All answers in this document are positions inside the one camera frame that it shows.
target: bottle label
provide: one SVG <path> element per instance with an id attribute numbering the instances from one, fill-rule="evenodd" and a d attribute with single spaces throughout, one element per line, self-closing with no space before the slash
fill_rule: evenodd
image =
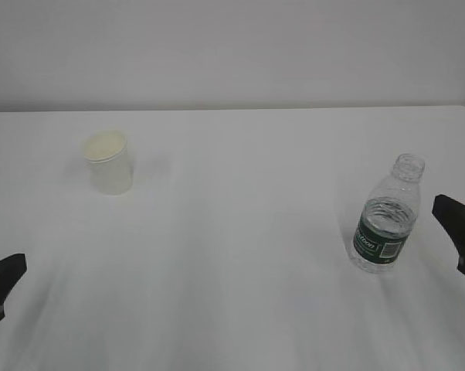
<path id="1" fill-rule="evenodd" d="M 397 259 L 407 239 L 408 236 L 394 239 L 380 236 L 370 230 L 360 219 L 353 245 L 358 254 L 366 260 L 375 264 L 389 264 Z"/>

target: table surface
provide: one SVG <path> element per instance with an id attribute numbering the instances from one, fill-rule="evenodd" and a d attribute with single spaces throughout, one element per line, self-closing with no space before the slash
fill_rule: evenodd
<path id="1" fill-rule="evenodd" d="M 119 128 L 134 186 L 89 184 Z M 345 245 L 397 155 L 426 160 L 392 272 Z M 431 214 L 465 203 L 465 107 L 0 113 L 0 370 L 465 370 L 465 277 Z"/>

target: water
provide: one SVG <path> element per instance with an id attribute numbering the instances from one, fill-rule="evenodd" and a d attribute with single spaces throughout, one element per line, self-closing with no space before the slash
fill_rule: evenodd
<path id="1" fill-rule="evenodd" d="M 371 231 L 391 239 L 407 237 L 416 220 L 414 212 L 406 204 L 392 197 L 378 197 L 367 201 L 361 218 Z M 355 265 L 370 273 L 386 272 L 395 264 L 395 261 L 390 264 L 367 261 L 356 251 L 352 242 L 348 253 Z"/>

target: white paper cup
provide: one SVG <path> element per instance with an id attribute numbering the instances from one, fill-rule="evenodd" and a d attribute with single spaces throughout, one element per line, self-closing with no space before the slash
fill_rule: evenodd
<path id="1" fill-rule="evenodd" d="M 83 156 L 91 172 L 91 181 L 106 195 L 120 195 L 131 187 L 131 165 L 127 139 L 120 131 L 102 131 L 89 137 Z"/>

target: water bottle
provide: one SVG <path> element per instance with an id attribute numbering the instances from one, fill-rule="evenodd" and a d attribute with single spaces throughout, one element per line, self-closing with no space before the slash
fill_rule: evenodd
<path id="1" fill-rule="evenodd" d="M 400 155 L 387 175 L 370 193 L 348 251 L 363 271 L 391 269 L 411 233 L 419 212 L 419 181 L 425 162 Z"/>

